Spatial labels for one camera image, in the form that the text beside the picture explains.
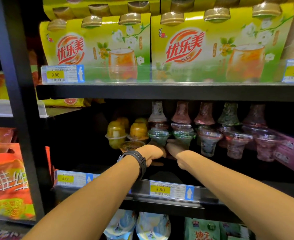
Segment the person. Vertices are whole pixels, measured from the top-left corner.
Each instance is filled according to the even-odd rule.
[[[253,178],[221,166],[168,140],[167,151],[263,240],[294,239],[294,198]],[[166,157],[163,148],[136,149],[146,159]],[[127,155],[69,196],[42,218],[23,240],[97,240],[120,207],[141,170]]]

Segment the smartwatch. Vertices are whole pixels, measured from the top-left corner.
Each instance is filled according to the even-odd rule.
[[[117,160],[117,162],[119,162],[121,159],[123,159],[125,156],[127,155],[130,155],[130,156],[133,156],[134,158],[136,158],[136,160],[138,161],[139,163],[139,166],[140,166],[140,169],[139,169],[139,176],[137,178],[137,180],[140,180],[145,172],[146,172],[146,169],[147,169],[147,165],[146,165],[146,158],[144,158],[139,152],[137,151],[127,151],[127,152],[124,152]]]

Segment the red logo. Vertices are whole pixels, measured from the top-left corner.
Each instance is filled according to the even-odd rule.
[[[167,44],[165,62],[190,62],[202,51],[205,32],[187,29],[177,33]]]
[[[59,41],[57,48],[58,65],[79,64],[85,55],[83,37],[67,35]]]

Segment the green leaf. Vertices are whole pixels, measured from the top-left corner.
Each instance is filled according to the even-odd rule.
[[[161,71],[161,64],[160,64],[160,62],[157,62],[156,63],[156,69],[159,70],[159,71]]]
[[[235,41],[235,39],[236,39],[235,37],[229,38],[227,44],[232,44]]]
[[[220,38],[220,43],[221,44],[227,44],[227,39],[226,38]]]
[[[169,71],[170,67],[171,67],[171,62],[165,63],[163,67],[163,71]]]

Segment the black watch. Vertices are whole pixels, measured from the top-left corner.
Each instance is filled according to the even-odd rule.
[[[130,156],[133,156],[134,158],[136,158],[136,160],[138,161],[139,163],[139,166],[140,166],[140,169],[139,169],[139,176],[138,176],[138,179],[141,179],[145,172],[146,172],[146,169],[147,169],[147,165],[146,165],[146,158],[144,158],[139,152],[137,151],[127,151],[127,152],[124,152],[117,160],[120,161],[121,159],[123,159],[124,156],[126,155],[130,155]]]

